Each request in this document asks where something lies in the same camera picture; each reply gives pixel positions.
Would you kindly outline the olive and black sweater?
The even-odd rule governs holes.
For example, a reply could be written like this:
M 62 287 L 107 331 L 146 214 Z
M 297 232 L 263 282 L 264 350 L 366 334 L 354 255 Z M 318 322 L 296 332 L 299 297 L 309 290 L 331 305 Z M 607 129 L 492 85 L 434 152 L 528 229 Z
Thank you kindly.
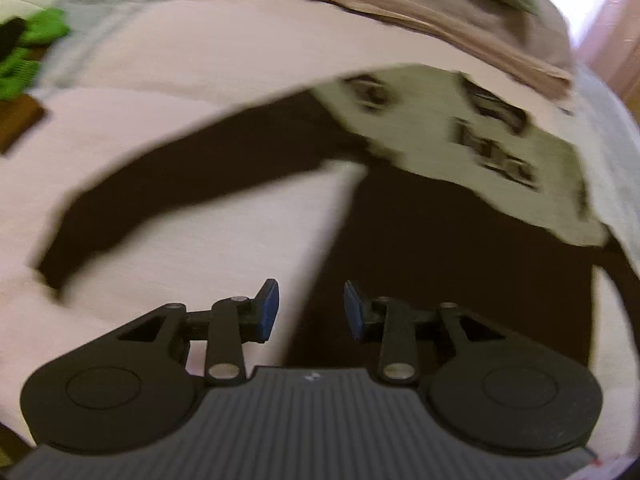
M 372 366 L 343 288 L 453 302 L 587 363 L 592 274 L 631 324 L 639 279 L 594 213 L 572 144 L 459 73 L 405 65 L 327 80 L 153 148 L 81 192 L 37 263 L 54 290 L 159 214 L 331 159 L 364 167 L 303 306 L 289 366 Z

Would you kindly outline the green knitted garment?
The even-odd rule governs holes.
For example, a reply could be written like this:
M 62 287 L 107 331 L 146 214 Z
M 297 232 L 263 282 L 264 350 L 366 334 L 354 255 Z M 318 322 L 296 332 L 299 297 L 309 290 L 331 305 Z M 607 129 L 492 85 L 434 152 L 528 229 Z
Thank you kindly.
M 1 24 L 2 101 L 13 101 L 30 87 L 47 50 L 69 33 L 65 12 L 58 8 Z

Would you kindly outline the pink curtain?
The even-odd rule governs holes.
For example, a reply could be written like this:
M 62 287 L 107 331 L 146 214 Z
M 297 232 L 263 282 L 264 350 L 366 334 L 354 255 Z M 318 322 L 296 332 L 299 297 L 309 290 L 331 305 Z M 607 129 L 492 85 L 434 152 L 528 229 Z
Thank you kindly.
M 577 57 L 639 122 L 639 0 L 604 0 Z

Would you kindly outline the beige folded blanket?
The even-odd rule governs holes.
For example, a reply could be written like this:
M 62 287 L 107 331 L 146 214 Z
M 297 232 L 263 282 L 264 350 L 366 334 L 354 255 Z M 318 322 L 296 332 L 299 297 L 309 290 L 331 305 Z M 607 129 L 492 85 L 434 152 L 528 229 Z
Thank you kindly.
M 500 0 L 326 1 L 449 42 L 549 100 L 572 93 L 570 36 L 550 0 L 533 0 L 530 11 Z

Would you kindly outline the striped pastel bedspread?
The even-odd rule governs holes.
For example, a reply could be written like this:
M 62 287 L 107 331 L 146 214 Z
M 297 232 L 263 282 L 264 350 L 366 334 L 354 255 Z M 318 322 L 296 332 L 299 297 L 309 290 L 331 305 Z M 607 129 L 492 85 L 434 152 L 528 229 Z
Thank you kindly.
M 194 310 L 281 286 L 266 344 L 250 365 L 279 364 L 314 276 L 334 240 L 360 166 L 326 162 L 309 174 L 166 214 L 96 258 L 55 301 L 32 268 L 75 195 L 149 150 L 244 105 L 323 78 L 394 63 L 461 70 L 577 145 L 600 218 L 639 255 L 638 129 L 596 78 L 582 73 L 573 115 L 449 44 L 308 0 L 164 0 L 128 23 L 110 18 L 80 58 L 71 86 L 57 58 L 36 95 L 47 118 L 1 162 L 1 419 L 22 437 L 24 381 L 40 365 L 169 301 Z

